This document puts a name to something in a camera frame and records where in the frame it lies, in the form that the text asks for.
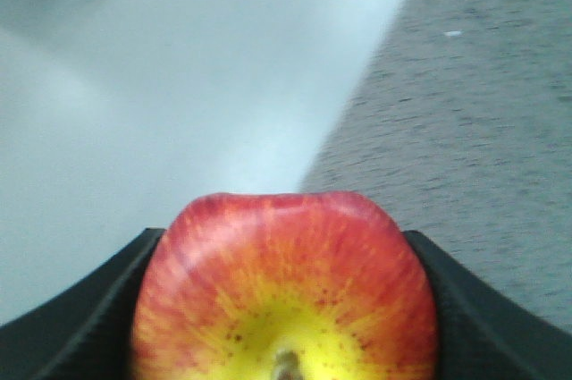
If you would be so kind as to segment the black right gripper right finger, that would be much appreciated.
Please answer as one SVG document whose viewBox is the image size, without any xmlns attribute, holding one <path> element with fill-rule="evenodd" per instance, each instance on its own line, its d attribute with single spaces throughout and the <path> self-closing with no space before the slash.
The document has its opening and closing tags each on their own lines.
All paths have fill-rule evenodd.
<svg viewBox="0 0 572 380">
<path fill-rule="evenodd" d="M 569 379 L 571 335 L 495 291 L 419 231 L 404 232 L 432 286 L 438 379 Z"/>
</svg>

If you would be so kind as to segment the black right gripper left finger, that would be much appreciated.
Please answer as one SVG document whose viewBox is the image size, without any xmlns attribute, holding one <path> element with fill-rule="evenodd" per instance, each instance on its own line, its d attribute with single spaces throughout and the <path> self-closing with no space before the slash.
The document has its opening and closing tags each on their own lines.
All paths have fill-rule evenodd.
<svg viewBox="0 0 572 380">
<path fill-rule="evenodd" d="M 3 379 L 126 379 L 142 276 L 163 234 L 147 228 L 72 287 L 1 328 Z"/>
</svg>

